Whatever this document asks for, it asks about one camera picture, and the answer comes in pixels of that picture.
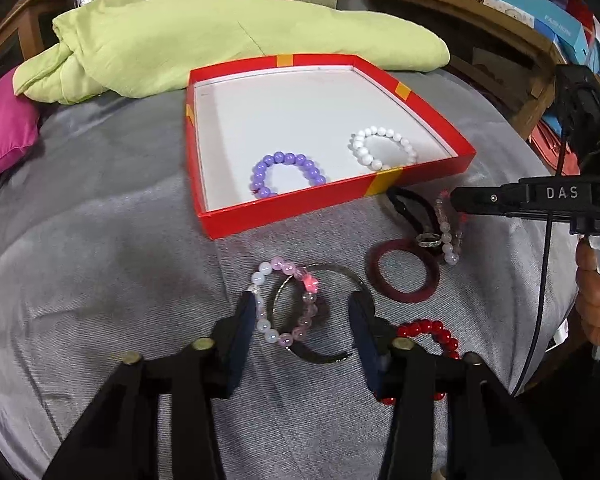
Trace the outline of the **right hand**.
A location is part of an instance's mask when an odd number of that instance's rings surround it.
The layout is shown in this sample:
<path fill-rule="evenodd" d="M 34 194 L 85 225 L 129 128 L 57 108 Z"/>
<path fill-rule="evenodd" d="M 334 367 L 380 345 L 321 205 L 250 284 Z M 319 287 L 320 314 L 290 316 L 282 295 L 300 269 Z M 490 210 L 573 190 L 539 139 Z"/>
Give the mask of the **right hand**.
<path fill-rule="evenodd" d="M 597 257 L 587 237 L 579 240 L 576 249 L 576 310 L 580 315 L 586 338 L 600 347 L 600 272 Z"/>

